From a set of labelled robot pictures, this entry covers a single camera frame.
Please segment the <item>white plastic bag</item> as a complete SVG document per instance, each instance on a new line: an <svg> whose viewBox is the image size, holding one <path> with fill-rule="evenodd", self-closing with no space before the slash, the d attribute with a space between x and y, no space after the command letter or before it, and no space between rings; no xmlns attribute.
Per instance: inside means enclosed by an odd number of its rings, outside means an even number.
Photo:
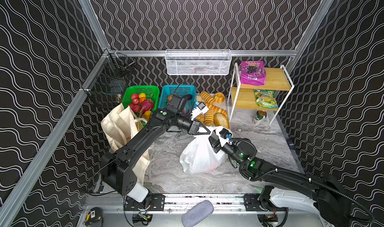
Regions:
<svg viewBox="0 0 384 227"><path fill-rule="evenodd" d="M209 137L218 136L219 132L225 128L208 127L211 131L210 135L194 136L194 139L187 145L180 156L180 163L183 171L187 174L198 174L211 171L219 167L226 161L226 154L224 151L219 150L215 153Z"/></svg>

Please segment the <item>cream canvas tote bag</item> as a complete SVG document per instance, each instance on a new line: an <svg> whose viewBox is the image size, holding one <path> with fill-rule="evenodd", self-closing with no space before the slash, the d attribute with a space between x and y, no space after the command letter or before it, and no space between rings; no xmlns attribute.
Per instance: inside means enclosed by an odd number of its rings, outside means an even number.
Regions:
<svg viewBox="0 0 384 227"><path fill-rule="evenodd" d="M119 104L112 109L101 121L101 127L107 137L112 153L127 144L144 128L143 123L146 124L147 122L144 118L138 118L130 107L125 108L123 104ZM146 150L133 168L133 172L142 185L149 164L150 155L149 151Z"/></svg>

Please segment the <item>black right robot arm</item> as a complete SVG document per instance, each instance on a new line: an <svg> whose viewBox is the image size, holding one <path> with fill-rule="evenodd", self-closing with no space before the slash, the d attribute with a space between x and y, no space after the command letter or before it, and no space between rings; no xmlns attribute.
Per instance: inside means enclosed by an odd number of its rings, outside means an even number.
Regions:
<svg viewBox="0 0 384 227"><path fill-rule="evenodd" d="M305 175L275 166L257 158L257 149L249 139L233 138L228 130L212 132L209 144L214 152L223 151L238 166L241 176L248 181L264 181L286 187L314 201L320 216L337 227L351 222L372 224L373 213L346 194L344 187L331 175Z"/></svg>

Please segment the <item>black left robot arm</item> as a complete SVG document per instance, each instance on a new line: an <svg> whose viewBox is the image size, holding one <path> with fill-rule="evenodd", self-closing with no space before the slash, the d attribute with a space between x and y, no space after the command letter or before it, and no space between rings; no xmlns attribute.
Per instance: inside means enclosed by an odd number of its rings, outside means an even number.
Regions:
<svg viewBox="0 0 384 227"><path fill-rule="evenodd" d="M172 126L186 130L193 136L211 134L200 121L182 115L187 101L191 99L192 95L183 97L174 95L164 109L157 109L152 113L144 128L126 145L113 154L104 154L102 180L123 197L128 196L142 203L147 198L149 190L140 184L133 168L152 143Z"/></svg>

